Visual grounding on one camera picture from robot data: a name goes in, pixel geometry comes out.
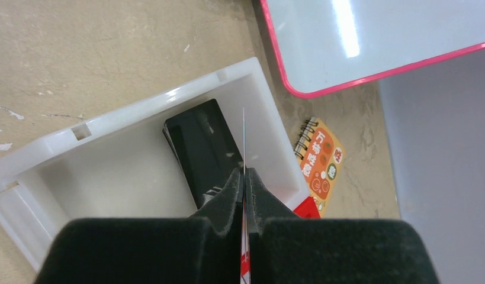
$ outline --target notebook cover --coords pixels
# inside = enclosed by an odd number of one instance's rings
[[[201,208],[242,165],[230,129],[215,99],[166,120],[164,126],[195,204]]]
[[[345,150],[324,122],[316,117],[307,120],[295,146],[300,169],[309,185],[321,217],[331,198],[337,175],[343,164]]]

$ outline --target orange notebook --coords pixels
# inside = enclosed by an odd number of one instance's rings
[[[294,154],[322,217],[342,167],[345,150],[319,118],[306,120],[301,130]]]

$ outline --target beige table surface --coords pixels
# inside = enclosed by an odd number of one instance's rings
[[[315,115],[346,148],[327,217],[398,218],[377,85],[292,97],[268,67],[250,0],[0,0],[0,144],[14,151],[252,56],[292,143]],[[34,277],[0,227],[0,283]]]

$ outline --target pink edge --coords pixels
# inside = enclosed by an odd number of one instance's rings
[[[293,86],[291,86],[291,83],[288,80],[286,70],[284,68],[284,62],[282,60],[281,50],[279,49],[279,43],[277,42],[277,34],[275,33],[274,24],[272,23],[272,18],[270,16],[270,10],[268,8],[267,0],[260,0],[260,2],[261,2],[261,7],[262,7],[262,10],[263,10],[264,17],[265,17],[265,21],[266,21],[266,26],[268,27],[268,33],[270,35],[270,41],[272,42],[272,47],[274,48],[274,53],[275,53],[275,57],[277,59],[277,65],[278,65],[278,68],[279,68],[279,72],[281,74],[282,82],[283,82],[284,86],[286,87],[286,89],[289,91],[289,93],[293,94],[294,96],[297,96],[298,98],[302,98],[302,99],[317,98],[318,96],[323,96],[323,95],[327,95],[327,94],[332,93],[332,92],[341,91],[343,89],[350,88],[350,87],[353,87],[353,86],[357,86],[357,85],[360,85],[362,83],[367,83],[367,82],[371,82],[371,81],[374,81],[374,80],[379,80],[379,79],[382,79],[382,78],[385,78],[385,77],[393,76],[393,75],[396,75],[396,74],[399,74],[399,73],[403,73],[403,72],[406,72],[406,71],[410,71],[410,70],[413,70],[413,69],[424,67],[424,66],[427,66],[427,65],[430,65],[430,64],[434,64],[434,63],[438,63],[438,62],[441,62],[441,61],[444,61],[444,60],[448,60],[448,59],[452,59],[452,58],[455,58],[455,57],[458,57],[458,56],[462,56],[462,55],[465,55],[467,53],[471,53],[471,52],[474,52],[474,51],[485,49],[485,43],[475,44],[473,46],[466,47],[464,49],[459,49],[459,50],[452,51],[452,52],[449,52],[449,53],[445,53],[445,54],[442,54],[442,55],[439,55],[439,56],[424,59],[422,61],[414,62],[414,63],[404,65],[404,66],[401,66],[401,67],[398,67],[398,68],[394,68],[394,69],[383,71],[383,72],[380,72],[380,73],[377,73],[377,74],[369,75],[367,77],[360,78],[360,79],[357,79],[357,80],[352,80],[350,82],[341,83],[339,85],[332,86],[332,87],[329,87],[329,88],[326,88],[326,89],[318,90],[318,91],[311,92],[311,93],[303,93],[303,92],[297,91]]]

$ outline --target white plastic box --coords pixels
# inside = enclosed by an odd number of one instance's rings
[[[60,130],[0,160],[0,223],[38,270],[74,218],[187,217],[196,207],[164,120],[217,99],[246,162],[290,209],[308,195],[258,59]]]

